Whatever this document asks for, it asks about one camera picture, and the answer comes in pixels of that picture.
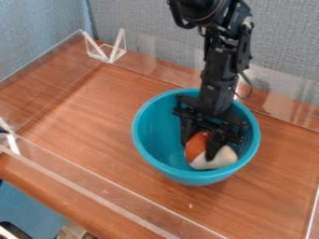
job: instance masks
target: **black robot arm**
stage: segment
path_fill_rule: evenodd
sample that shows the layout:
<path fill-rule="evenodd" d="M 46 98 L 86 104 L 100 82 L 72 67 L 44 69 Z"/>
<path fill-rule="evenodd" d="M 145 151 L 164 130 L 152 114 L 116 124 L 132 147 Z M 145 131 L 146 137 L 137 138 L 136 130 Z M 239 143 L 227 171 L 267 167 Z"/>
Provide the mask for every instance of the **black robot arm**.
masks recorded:
<path fill-rule="evenodd" d="M 243 0 L 169 0 L 168 5 L 177 26 L 197 27 L 204 36 L 205 66 L 200 74 L 199 97 L 180 95 L 173 112 L 180 117 L 180 143 L 184 146 L 197 131 L 211 132 L 205 150 L 205 158 L 211 160 L 225 143 L 240 143 L 243 127 L 247 127 L 229 112 L 229 107 L 239 75 L 249 82 L 244 70 L 252 59 L 252 13 Z M 212 123 L 211 118 L 221 123 Z"/>

